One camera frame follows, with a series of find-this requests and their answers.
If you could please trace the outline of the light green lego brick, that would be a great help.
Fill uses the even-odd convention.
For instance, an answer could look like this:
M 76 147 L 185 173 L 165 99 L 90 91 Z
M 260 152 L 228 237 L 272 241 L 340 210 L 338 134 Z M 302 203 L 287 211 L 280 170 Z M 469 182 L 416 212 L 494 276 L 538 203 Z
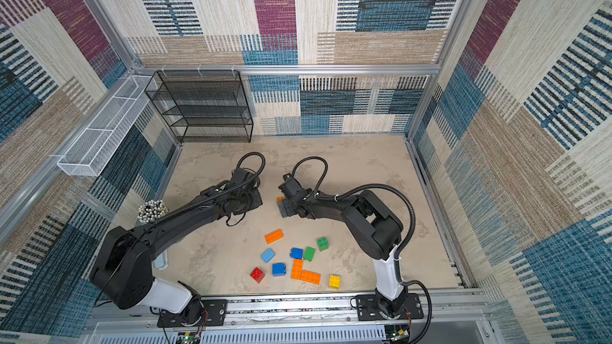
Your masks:
M 314 255 L 316 253 L 315 248 L 312 247 L 306 247 L 303 251 L 303 260 L 304 261 L 308 261 L 308 262 L 312 262 L 312 260 L 314 259 Z

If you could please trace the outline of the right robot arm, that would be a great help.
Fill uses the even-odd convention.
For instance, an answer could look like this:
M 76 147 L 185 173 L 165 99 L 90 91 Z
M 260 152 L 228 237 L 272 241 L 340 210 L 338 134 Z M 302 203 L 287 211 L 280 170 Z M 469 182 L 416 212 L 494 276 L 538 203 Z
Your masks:
M 390 191 L 409 204 L 407 198 L 384 184 L 359 186 L 346 194 L 331 196 L 304 188 L 290 174 L 284 175 L 283 180 L 279 186 L 285 197 L 279 204 L 283 216 L 344 223 L 358 246 L 373 260 L 380 314 L 386 319 L 398 318 L 404 312 L 407 297 L 399 266 L 399 254 L 406 247 L 403 223 L 373 190 Z

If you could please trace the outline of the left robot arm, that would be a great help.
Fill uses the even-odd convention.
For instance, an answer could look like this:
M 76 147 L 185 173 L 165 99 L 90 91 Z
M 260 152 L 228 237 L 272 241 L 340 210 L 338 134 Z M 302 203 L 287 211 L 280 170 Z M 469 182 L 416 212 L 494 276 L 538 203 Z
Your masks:
M 105 236 L 92 266 L 90 282 L 117 307 L 155 307 L 171 314 L 199 315 L 197 291 L 153 275 L 152 265 L 164 251 L 192 232 L 262 205 L 259 173 L 237 168 L 220 186 L 201 192 L 164 219 L 132 229 L 117 227 Z

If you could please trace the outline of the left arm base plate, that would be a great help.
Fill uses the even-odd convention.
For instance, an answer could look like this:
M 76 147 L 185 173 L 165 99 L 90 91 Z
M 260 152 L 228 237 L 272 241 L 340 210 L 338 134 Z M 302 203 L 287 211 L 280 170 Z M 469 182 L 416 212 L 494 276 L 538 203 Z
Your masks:
M 192 300 L 177 314 L 163 310 L 158 318 L 158 328 L 192 328 L 222 326 L 226 318 L 227 299 Z

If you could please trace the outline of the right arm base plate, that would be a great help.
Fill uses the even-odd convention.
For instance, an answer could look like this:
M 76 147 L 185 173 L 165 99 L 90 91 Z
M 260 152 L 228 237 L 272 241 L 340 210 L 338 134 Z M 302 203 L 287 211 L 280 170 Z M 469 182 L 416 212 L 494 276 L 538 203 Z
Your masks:
M 389 301 L 378 295 L 361 294 L 354 298 L 359 321 L 423 319 L 425 313 L 419 295 L 408 293 Z

